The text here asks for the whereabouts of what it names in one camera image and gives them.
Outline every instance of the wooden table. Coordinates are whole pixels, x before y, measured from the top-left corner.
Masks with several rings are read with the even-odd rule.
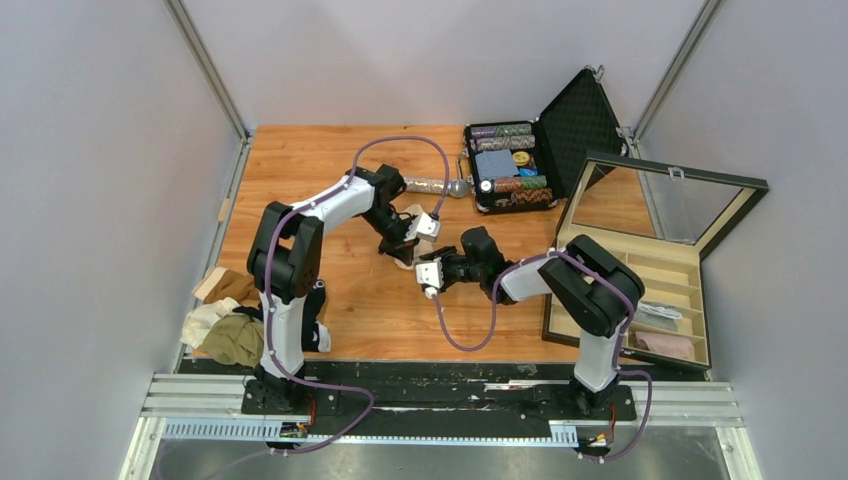
[[[219,264],[245,272],[248,250],[268,203],[277,200],[290,204],[325,190],[350,168],[359,147],[389,135],[420,135],[434,140],[448,153],[451,176],[456,177],[454,160],[461,149],[459,126],[260,127]],[[360,160],[360,166],[370,170],[376,170],[381,163],[392,165],[410,177],[439,178],[444,174],[439,154],[423,142],[377,145]],[[632,191],[634,186],[638,189],[635,175],[625,176],[626,173],[610,175],[596,186],[597,190]],[[393,204],[398,211],[414,203],[429,211],[437,198],[407,193]],[[442,231],[436,248],[459,246],[462,232],[484,225],[506,258],[528,257],[551,245],[562,208],[559,205],[544,212],[484,217],[474,211],[470,196],[448,197],[441,210]],[[322,322],[332,333],[333,349],[320,354],[321,358],[576,361],[577,349],[541,340],[542,297],[499,307],[497,330],[483,350],[476,353],[455,350],[442,335],[433,302],[424,297],[414,273],[398,268],[392,258],[378,255],[379,242],[380,236],[362,219],[349,220],[325,239],[321,278],[327,283],[328,302]],[[479,343],[491,321],[491,303],[479,286],[457,284],[440,298],[453,337],[463,345]]]

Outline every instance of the poker chip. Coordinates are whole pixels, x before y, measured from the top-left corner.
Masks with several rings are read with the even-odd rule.
[[[530,154],[527,152],[515,152],[512,154],[512,160],[519,167],[530,163]]]

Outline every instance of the metal floor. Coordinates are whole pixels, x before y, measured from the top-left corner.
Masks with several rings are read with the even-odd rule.
[[[619,426],[616,444],[635,428]],[[239,441],[171,440],[160,445],[161,478],[199,480],[234,460],[267,449]],[[223,472],[216,480],[284,478],[345,480],[506,479],[729,479],[715,429],[648,428],[630,455],[606,465],[578,460],[572,450],[551,447],[422,447],[331,445],[302,456],[260,457]]]

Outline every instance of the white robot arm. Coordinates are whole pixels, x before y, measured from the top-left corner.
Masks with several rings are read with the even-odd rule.
[[[466,231],[461,242],[465,255],[444,247],[416,264],[416,279],[425,295],[432,298],[456,282],[476,282],[491,299],[498,278],[499,303],[553,294],[581,328],[575,401],[584,413],[602,405],[618,383],[615,360],[629,313],[625,300],[632,309],[645,294],[641,279],[585,235],[561,250],[518,264],[504,259],[483,227]],[[587,281],[586,272],[601,280]]]
[[[347,179],[345,175],[327,191],[336,189]],[[294,205],[273,202],[266,207],[248,256],[247,268],[262,292],[260,297],[266,317],[273,316],[273,331],[268,331],[269,322],[266,321],[265,334],[273,336],[272,343],[277,349],[273,354],[286,371],[297,375],[303,366],[303,306],[307,293],[318,280],[321,246],[327,234],[346,220],[362,216],[383,237],[378,252],[407,265],[412,264],[413,249],[420,239],[436,240],[440,229],[437,220],[427,214],[401,217],[391,205],[390,202],[405,189],[403,177],[393,167],[383,165],[376,172],[357,168],[355,177],[343,191],[320,204],[315,199],[322,197],[326,191]],[[312,206],[293,217],[280,232],[283,239],[294,237],[294,243],[291,249],[277,243],[271,260],[271,285],[265,285],[269,246],[272,241],[279,242],[279,238],[272,240],[277,224],[293,209],[309,204]],[[264,372],[260,372],[257,378],[270,374],[285,386],[285,377],[272,361],[271,354],[268,349],[263,352],[260,366]]]

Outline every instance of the white cloth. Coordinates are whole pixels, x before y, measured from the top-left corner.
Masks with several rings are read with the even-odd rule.
[[[218,320],[232,313],[238,305],[237,301],[227,297],[209,305],[201,305],[188,312],[183,322],[182,342],[191,345],[192,348],[200,347]]]
[[[406,210],[404,210],[403,212],[408,213],[410,215],[421,215],[422,213],[424,213],[424,209],[421,208],[421,205],[413,203],[412,205],[406,207]],[[412,256],[414,260],[418,260],[418,257],[420,257],[421,255],[426,255],[428,253],[433,253],[433,244],[428,242],[427,240],[419,240],[418,245],[416,245],[415,248],[412,249]],[[395,265],[404,270],[413,269],[412,265],[406,266],[398,259],[395,259]]]
[[[656,315],[658,317],[665,317],[671,320],[680,320],[683,318],[683,314],[675,310],[673,306],[663,305],[662,303],[639,302],[637,308],[648,315]]]
[[[318,323],[318,351],[327,353],[333,347],[330,331],[321,322]]]

